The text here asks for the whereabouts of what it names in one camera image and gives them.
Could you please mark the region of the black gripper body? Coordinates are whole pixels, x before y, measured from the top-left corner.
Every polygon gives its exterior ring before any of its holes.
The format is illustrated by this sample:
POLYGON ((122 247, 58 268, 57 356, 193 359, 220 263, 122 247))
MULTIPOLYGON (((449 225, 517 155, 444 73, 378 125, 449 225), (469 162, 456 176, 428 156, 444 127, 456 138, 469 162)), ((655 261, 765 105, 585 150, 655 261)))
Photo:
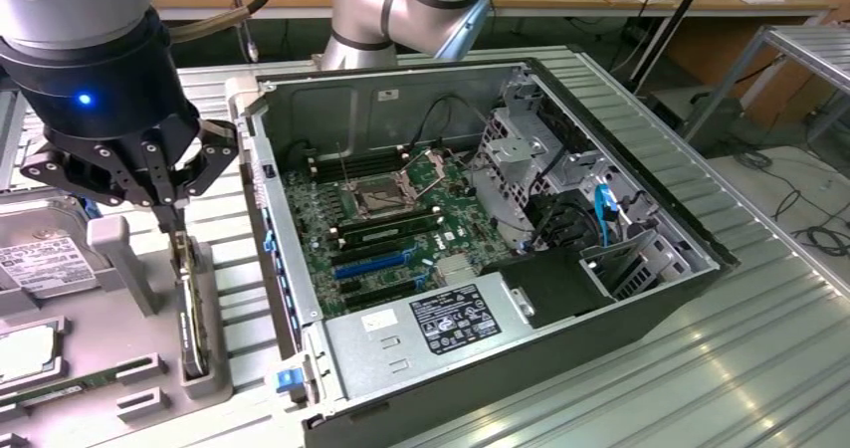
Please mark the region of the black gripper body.
POLYGON ((156 143, 165 163, 177 163, 198 124, 168 44, 152 9, 125 35, 93 47, 25 50, 1 42, 2 67, 55 148, 90 163, 102 161, 103 148, 138 170, 156 143))

